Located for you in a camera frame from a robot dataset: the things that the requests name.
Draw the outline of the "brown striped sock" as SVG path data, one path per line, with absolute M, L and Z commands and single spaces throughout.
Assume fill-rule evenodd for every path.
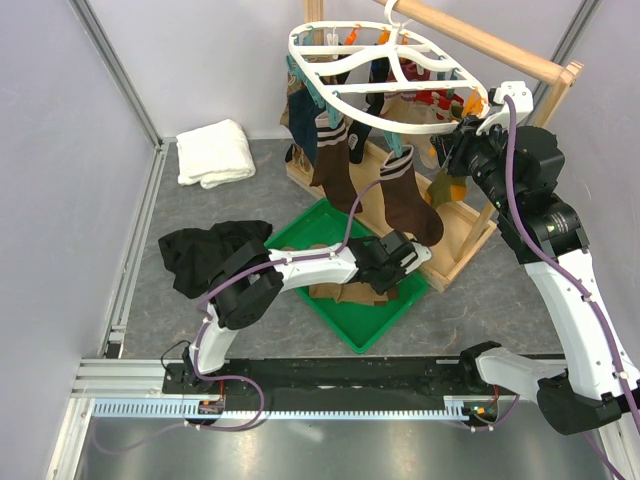
M 421 196 L 413 166 L 414 147 L 404 145 L 402 153 L 391 152 L 380 167 L 380 185 L 387 224 L 395 230 L 412 234 L 427 247 L 444 236 L 444 224 Z
M 332 127 L 329 114 L 322 112 L 315 118 L 315 126 L 317 153 L 310 185 L 321 187 L 333 208 L 349 213 L 357 192 L 350 177 L 346 123 L 339 116 Z

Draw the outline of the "white oval sock hanger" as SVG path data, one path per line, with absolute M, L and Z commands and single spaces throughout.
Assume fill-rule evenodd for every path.
M 488 91 L 467 69 L 433 41 L 393 17 L 394 1 L 384 4 L 385 21 L 312 21 L 288 37 L 287 63 L 316 105 L 330 104 L 343 116 L 399 134 L 440 134 L 455 125 L 407 124 L 361 110 L 345 98 L 387 93 L 466 90 L 480 98 L 483 118 Z

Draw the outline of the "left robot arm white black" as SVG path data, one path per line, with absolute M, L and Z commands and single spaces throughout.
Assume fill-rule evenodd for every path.
M 215 389 L 237 332 L 260 320 L 280 293 L 317 284 L 363 283 L 382 295 L 431 257 L 430 248 L 396 230 L 382 238 L 347 238 L 307 250 L 247 242 L 218 269 L 202 298 L 199 308 L 205 319 L 189 347 L 185 382 L 198 393 Z

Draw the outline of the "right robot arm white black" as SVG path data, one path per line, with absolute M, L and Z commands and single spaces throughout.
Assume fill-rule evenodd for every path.
M 471 118 L 431 143 L 440 166 L 471 178 L 498 211 L 506 244 L 541 294 L 566 366 L 550 367 L 487 341 L 464 350 L 458 381 L 490 385 L 534 403 L 559 433 L 600 428 L 639 410 L 639 370 L 602 305 L 589 241 L 576 211 L 554 190 L 565 164 L 556 136 L 535 126 L 477 132 Z

